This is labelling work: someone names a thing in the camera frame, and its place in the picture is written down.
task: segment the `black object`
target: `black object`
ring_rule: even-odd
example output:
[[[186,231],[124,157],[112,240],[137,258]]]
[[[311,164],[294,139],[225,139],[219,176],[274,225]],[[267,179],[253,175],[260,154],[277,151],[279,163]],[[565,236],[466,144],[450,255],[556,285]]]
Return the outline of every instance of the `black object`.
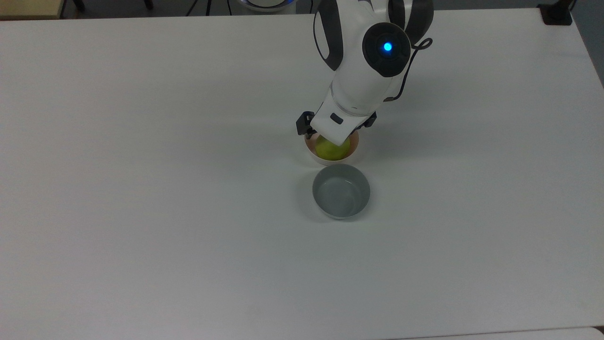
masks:
[[[573,0],[559,0],[553,5],[537,5],[537,8],[541,11],[543,23],[545,25],[570,26],[573,23],[573,18],[570,16],[568,7],[572,2]]]
[[[325,58],[321,54],[319,44],[316,42],[315,21],[316,16],[321,16],[323,23],[323,32],[329,47],[329,55]],[[342,41],[342,26],[339,21],[338,3],[336,0],[322,0],[316,8],[315,19],[312,23],[312,35],[315,37],[316,49],[321,54],[321,58],[329,68],[335,71],[342,63],[344,58],[344,42]]]
[[[84,2],[82,2],[82,0],[74,0],[74,4],[78,11],[80,11],[80,12],[86,11],[86,6],[84,6]]]
[[[296,120],[296,130],[298,131],[299,136],[304,135],[306,137],[306,139],[310,139],[312,137],[312,135],[316,134],[316,130],[313,129],[312,126],[310,125],[310,121],[314,117],[315,117],[314,112],[304,111],[300,115],[300,118],[298,118],[298,120]],[[378,117],[378,115],[374,112],[363,124],[357,126],[356,129],[352,130],[352,132],[350,134],[352,134],[356,130],[363,128],[363,127],[370,128],[373,125],[373,123],[376,121],[377,117]],[[340,116],[336,115],[335,113],[332,113],[330,118],[336,123],[338,123],[338,121],[336,119],[340,120],[340,122],[338,124],[342,124],[342,122],[344,121]]]
[[[336,124],[338,125],[342,125],[342,123],[344,123],[344,119],[342,119],[340,116],[338,116],[335,112],[332,113],[331,116],[329,116],[332,121],[336,122]]]
[[[185,14],[185,16],[189,16],[189,14],[191,14],[191,12],[193,11],[193,8],[195,7],[195,5],[197,4],[197,0],[193,1],[193,5],[191,5],[191,7],[189,8],[189,11],[187,11],[187,14]]]
[[[153,9],[153,0],[143,0],[143,1],[145,2],[145,7],[147,7],[148,10]],[[74,0],[74,5],[78,11],[80,11],[82,13],[86,11],[86,6],[84,5],[84,2],[82,0]]]
[[[296,120],[296,130],[298,130],[298,135],[305,135],[306,139],[310,139],[310,137],[316,134],[316,131],[310,126],[310,121],[315,117],[314,112],[304,111],[300,118]]]
[[[389,50],[384,49],[385,44],[389,44]],[[382,77],[394,77],[405,69],[411,56],[409,38],[397,25],[380,22],[365,33],[363,56]]]
[[[371,117],[369,117],[362,125],[357,126],[352,132],[355,132],[360,128],[370,128],[373,125],[373,122],[376,121],[377,117],[378,115],[374,112]]]

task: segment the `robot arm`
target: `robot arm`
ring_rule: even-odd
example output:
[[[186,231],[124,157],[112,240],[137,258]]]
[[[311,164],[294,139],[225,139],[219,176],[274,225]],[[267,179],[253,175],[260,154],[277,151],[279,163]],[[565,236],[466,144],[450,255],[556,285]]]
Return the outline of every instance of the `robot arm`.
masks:
[[[428,30],[433,12],[432,0],[322,0],[313,32],[321,57],[336,72],[316,114],[298,120],[298,133],[318,132],[341,145],[360,126],[369,127],[375,110],[400,88],[411,46]]]

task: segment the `gray bowl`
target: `gray bowl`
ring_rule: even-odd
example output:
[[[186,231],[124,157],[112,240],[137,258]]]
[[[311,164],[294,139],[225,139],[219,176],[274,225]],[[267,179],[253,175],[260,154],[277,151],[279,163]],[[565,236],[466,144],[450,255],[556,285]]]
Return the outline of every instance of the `gray bowl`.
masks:
[[[354,166],[330,165],[315,177],[312,195],[329,217],[343,220],[360,213],[369,202],[369,182]]]

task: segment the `chair leg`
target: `chair leg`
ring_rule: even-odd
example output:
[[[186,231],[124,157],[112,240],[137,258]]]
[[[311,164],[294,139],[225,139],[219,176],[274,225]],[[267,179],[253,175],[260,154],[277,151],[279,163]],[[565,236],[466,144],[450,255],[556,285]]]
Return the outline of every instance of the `chair leg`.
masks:
[[[84,2],[82,2],[82,0],[74,0],[74,4],[78,11],[86,11],[86,6],[84,6]]]

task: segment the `black cable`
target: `black cable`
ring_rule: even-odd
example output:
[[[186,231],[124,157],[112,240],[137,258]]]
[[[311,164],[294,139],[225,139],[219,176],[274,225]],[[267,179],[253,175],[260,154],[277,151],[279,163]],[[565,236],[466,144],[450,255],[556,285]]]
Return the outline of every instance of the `black cable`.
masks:
[[[187,12],[187,14],[185,16],[188,16],[189,14],[191,14],[191,11],[193,11],[193,7],[195,7],[196,4],[197,4],[197,0],[193,1],[193,5],[191,5],[191,8],[189,8],[189,11]]]
[[[210,15],[210,8],[212,7],[212,0],[208,0],[208,4],[205,6],[205,16]]]
[[[417,54],[417,52],[421,51],[421,50],[425,50],[426,48],[430,47],[430,45],[432,45],[432,38],[426,38],[424,39],[421,43],[419,43],[418,46],[411,46],[411,48],[413,48],[415,51],[413,51],[413,54],[411,55],[411,59],[409,59],[409,66],[407,66],[407,70],[405,72],[405,76],[403,77],[403,82],[400,85],[400,91],[399,94],[397,94],[395,97],[388,97],[386,99],[384,99],[384,102],[392,102],[393,100],[397,100],[401,94],[403,94],[403,90],[405,89],[405,83],[407,82],[407,75],[409,75],[409,70],[411,69],[411,64],[413,63],[413,59],[415,59],[415,56]]]

